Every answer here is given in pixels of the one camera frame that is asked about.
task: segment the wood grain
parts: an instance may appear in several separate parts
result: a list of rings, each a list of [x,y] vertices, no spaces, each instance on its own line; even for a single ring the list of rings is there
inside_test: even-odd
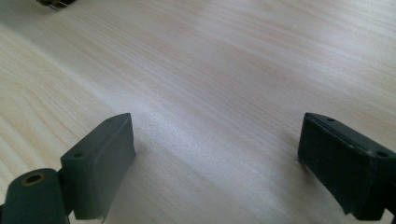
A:
[[[130,112],[137,157],[106,223],[359,223],[297,146],[310,111],[396,149],[395,12],[391,0],[3,0],[0,202],[18,175],[59,169]]]

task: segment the table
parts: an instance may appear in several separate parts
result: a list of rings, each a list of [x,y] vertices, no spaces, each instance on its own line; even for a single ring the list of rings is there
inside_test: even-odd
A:
[[[391,0],[3,0],[0,40],[0,202],[126,112],[106,223],[360,223],[297,161],[303,115],[396,149]]]

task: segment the screw hole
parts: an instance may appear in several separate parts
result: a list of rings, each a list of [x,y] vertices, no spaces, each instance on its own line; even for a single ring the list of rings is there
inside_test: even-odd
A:
[[[29,175],[22,180],[22,185],[25,187],[30,187],[40,183],[44,179],[44,174],[33,174]]]
[[[380,157],[387,157],[388,154],[385,152],[376,152],[376,155],[380,156]]]
[[[82,152],[77,152],[73,155],[74,158],[81,158],[82,156],[84,156],[84,153]]]

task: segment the light wood tabletop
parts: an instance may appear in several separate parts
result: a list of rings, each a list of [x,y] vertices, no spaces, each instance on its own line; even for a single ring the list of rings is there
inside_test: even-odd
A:
[[[128,112],[137,156],[105,223],[360,223],[297,149],[314,112],[396,150],[396,3],[1,1],[1,203]]]

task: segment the black plastic part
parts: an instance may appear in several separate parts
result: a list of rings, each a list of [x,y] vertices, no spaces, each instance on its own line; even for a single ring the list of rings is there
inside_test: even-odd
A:
[[[106,218],[135,157],[130,114],[102,122],[61,157],[64,176],[75,184],[77,219]]]
[[[396,154],[335,119],[305,114],[298,157],[358,220],[379,220],[393,204]]]
[[[67,224],[56,171],[34,170],[12,181],[2,221],[6,224]]]

